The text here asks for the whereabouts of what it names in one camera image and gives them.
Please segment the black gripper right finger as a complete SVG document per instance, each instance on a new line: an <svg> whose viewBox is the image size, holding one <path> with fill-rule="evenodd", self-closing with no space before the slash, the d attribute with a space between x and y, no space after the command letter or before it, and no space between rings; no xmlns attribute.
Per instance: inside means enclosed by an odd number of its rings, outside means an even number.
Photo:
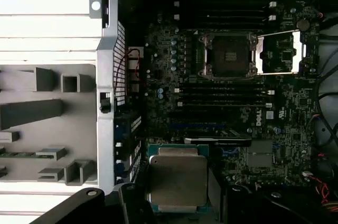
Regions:
<svg viewBox="0 0 338 224"><path fill-rule="evenodd" d="M309 187L229 184L209 169L208 198L217 223L337 223Z"/></svg>

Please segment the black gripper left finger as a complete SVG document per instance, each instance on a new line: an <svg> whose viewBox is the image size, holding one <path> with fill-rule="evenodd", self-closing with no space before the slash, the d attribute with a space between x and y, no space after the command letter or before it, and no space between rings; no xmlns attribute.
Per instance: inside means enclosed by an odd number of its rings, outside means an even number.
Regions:
<svg viewBox="0 0 338 224"><path fill-rule="evenodd" d="M145 199L148 167L140 163L134 181L116 185L108 195L98 188L82 189L33 223L156 223Z"/></svg>

